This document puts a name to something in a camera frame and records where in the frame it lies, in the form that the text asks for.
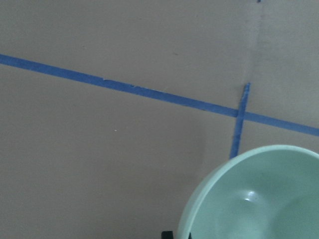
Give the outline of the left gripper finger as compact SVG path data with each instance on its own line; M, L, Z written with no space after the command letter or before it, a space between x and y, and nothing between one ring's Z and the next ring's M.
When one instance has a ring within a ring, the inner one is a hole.
M173 231L163 231L161 233L161 239L173 239Z

